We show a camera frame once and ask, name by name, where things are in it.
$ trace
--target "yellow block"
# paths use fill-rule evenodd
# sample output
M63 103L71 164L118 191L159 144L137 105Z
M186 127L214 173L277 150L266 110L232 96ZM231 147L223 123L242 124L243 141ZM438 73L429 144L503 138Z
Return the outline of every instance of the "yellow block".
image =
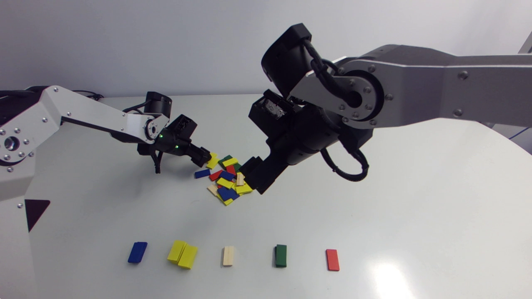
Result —
M187 242L175 240L173 242L172 249L170 250L170 253L168 254L167 259L171 261L172 263L177 264L186 246L187 246Z
M237 186L235 190L238 195L246 194L253 191L253 189L248 184L244 184L243 186Z
M220 197L220 201L221 201L224 205L228 206L228 205L230 205L230 204L232 203L232 198L230 198L230 199L228 199L228 200L226 200L226 201L223 201L222 198Z
M238 160L236 158L231 158L229 160L226 160L226 161L222 162L223 166L225 166L225 167L231 166L231 165L235 165L236 163L238 163Z
M194 259L196 258L197 252L198 247L190 245L185 246L183 254L181 255L181 258L179 259L179 263L177 263L177 265L181 268L192 269L192 265L194 264Z
M241 172L236 173L236 185L237 186L244 185L244 175Z
M226 187L227 189L231 189L232 187L232 181L228 181L224 178L220 178L217 182L218 185L222 185L223 187Z

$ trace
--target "white table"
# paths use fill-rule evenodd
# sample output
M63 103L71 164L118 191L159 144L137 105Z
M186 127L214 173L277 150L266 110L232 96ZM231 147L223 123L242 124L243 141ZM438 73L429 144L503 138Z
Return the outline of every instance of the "white table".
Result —
M265 158L266 136L247 118L259 97L176 96L172 119L196 121L193 143L219 156ZM530 298L532 156L481 124L443 119L377 129L362 149L362 182L315 155L225 207L188 157L165 155L156 175L136 145L66 123L38 149L27 193L52 202L30 233L39 297ZM359 171L339 144L330 152ZM166 260L175 239L199 247L192 270ZM144 258L128 264L138 241ZM287 268L272 266L276 244L288 245ZM340 272L327 271L327 248Z

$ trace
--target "black cable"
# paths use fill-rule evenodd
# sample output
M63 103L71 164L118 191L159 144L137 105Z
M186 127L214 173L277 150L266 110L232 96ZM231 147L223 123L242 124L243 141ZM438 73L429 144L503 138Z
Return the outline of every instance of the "black cable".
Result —
M137 110L139 108L142 108L144 106L146 106L146 104L148 103L149 101L145 101L144 103L142 104L138 104L138 105L135 105L135 106L131 106L129 108L126 108L124 110L122 110L122 112L129 112L129 111L133 111L133 110Z
M338 168L338 166L336 166L336 164L331 159L329 152L327 151L327 148L322 149L320 153L323 159L325 160L325 162L327 163L327 165L331 167L332 171L337 173L339 176L341 176L342 178L346 180L361 181L368 175L368 169L369 169L368 160L366 160L364 154L362 154L362 152L359 149L357 149L353 153L350 153L362 166L362 172L357 175L352 175Z
M90 90L73 90L73 92L75 93L87 93L87 94L90 94L88 95L87 97L88 98L91 98L95 101L99 101L101 98L105 98L103 95L101 94L97 94L95 92L91 92Z
M512 137L510 137L510 138L508 138L508 139L509 139L509 140L512 140L512 138L519 136L519 134L523 133L524 131L526 131L526 130L528 130L528 129L530 129L530 127L525 128L525 129L522 129L522 130L519 131L517 134L513 135Z
M0 90L0 97L15 96L15 97L28 97L35 93L31 90Z

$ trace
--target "wooden block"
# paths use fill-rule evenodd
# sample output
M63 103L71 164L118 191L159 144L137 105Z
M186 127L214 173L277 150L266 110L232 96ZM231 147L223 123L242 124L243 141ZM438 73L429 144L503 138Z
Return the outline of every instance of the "wooden block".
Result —
M133 243L133 248L131 249L131 253L129 254L128 263L140 263L142 261L142 257L144 256L144 252L146 251L147 246L147 242Z
M253 192L253 189L248 184L244 184L243 186L237 186L235 190L238 195Z
M286 245L275 246L275 267L286 268Z
M235 247L234 246L226 246L223 248L223 266L224 267L230 267L233 263L233 258L235 254Z
M192 265L194 265L194 259L196 258L197 252L198 247L190 246L187 244L177 265L181 268L192 269Z
M211 175L211 171L209 169L204 169L204 170L200 170L200 171L194 172L194 178L195 179L208 177L210 175Z
M219 170L213 174L211 174L209 176L209 178L211 179L211 181L216 181L219 177L220 177L220 174L222 173L223 170Z
M244 185L244 175L241 172L236 174L236 185L237 186Z
M230 165L235 165L236 163L238 163L238 160L236 158L230 158L228 160L223 161L222 165L224 167L227 167L227 166L230 166Z
M329 271L340 271L340 264L338 263L338 252L336 249L327 249L327 267Z
M172 249L170 250L170 253L168 254L167 260L169 260L170 262L174 264L177 264L179 262L179 259L181 258L181 254L183 253L185 246L187 246L187 242L175 240L173 242Z
M236 175L235 167L233 165L227 166L226 171L232 175Z
M228 181L224 178L220 178L218 181L216 181L218 185L222 185L223 187L226 187L227 189L231 189L232 181Z
M216 164L218 164L218 161L220 161L220 159L218 159L217 157L210 159L207 163L207 168L214 169L214 167L216 167Z

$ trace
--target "bolt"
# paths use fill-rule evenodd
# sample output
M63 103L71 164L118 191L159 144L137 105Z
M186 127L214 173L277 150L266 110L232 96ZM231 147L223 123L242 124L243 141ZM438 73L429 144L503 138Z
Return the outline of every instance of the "bolt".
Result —
M469 73L467 71L461 71L458 73L458 78L460 80L466 80L467 77L469 77Z
M459 118L460 116L462 116L462 114L463 114L462 109L455 109L455 110L453 111L453 115L454 115L454 117L456 117L456 118Z

